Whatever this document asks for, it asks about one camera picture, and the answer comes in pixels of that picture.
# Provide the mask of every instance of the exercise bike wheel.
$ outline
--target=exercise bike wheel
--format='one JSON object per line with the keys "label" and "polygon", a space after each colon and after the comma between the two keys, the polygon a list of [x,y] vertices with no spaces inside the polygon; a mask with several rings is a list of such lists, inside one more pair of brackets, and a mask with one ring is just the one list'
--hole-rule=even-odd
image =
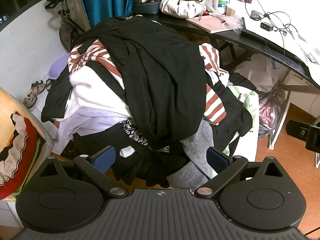
{"label": "exercise bike wheel", "polygon": [[78,28],[74,25],[67,22],[61,24],[59,37],[63,47],[68,53],[71,52],[71,46],[78,35]]}

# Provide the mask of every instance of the pink notebook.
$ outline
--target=pink notebook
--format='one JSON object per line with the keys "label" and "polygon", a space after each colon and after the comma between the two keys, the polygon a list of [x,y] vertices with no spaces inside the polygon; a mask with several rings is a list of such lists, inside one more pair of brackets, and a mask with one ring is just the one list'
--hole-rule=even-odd
{"label": "pink notebook", "polygon": [[194,17],[192,19],[186,20],[206,30],[209,33],[218,33],[232,30],[228,24],[221,25],[221,21],[218,18],[210,15],[202,16],[201,20],[199,20],[199,17]]}

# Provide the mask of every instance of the triangular cutout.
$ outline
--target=triangular cutout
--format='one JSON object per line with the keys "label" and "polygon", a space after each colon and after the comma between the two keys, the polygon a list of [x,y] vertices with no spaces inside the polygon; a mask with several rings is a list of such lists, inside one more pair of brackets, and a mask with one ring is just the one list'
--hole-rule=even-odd
{"label": "triangular cutout", "polygon": [[54,163],[48,163],[44,170],[41,172],[40,177],[54,176],[58,175]]}
{"label": "triangular cutout", "polygon": [[279,171],[278,167],[274,163],[268,163],[264,175],[274,176],[274,177],[282,177],[281,171]]}

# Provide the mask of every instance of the metal screw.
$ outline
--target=metal screw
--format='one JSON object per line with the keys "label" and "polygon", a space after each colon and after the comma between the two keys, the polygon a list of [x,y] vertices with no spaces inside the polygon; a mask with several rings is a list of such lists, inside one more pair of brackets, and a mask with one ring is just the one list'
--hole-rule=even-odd
{"label": "metal screw", "polygon": [[123,195],[125,193],[125,189],[121,188],[121,187],[113,187],[110,190],[110,193],[113,194],[113,195],[120,196],[120,195]]}
{"label": "metal screw", "polygon": [[210,195],[210,194],[212,194],[212,189],[210,189],[209,187],[201,187],[201,188],[199,188],[198,190],[197,190],[197,192],[199,193],[199,194],[201,194],[201,195],[205,195],[205,196],[207,196],[207,195]]}

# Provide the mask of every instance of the white fleece garment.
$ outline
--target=white fleece garment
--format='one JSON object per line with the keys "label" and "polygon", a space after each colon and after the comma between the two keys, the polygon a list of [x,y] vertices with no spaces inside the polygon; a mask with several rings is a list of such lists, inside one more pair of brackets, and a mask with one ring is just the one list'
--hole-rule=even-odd
{"label": "white fleece garment", "polygon": [[108,110],[132,117],[127,104],[91,68],[83,66],[71,73],[69,78],[72,92],[67,101],[64,118],[56,119],[57,121],[70,118],[82,107]]}

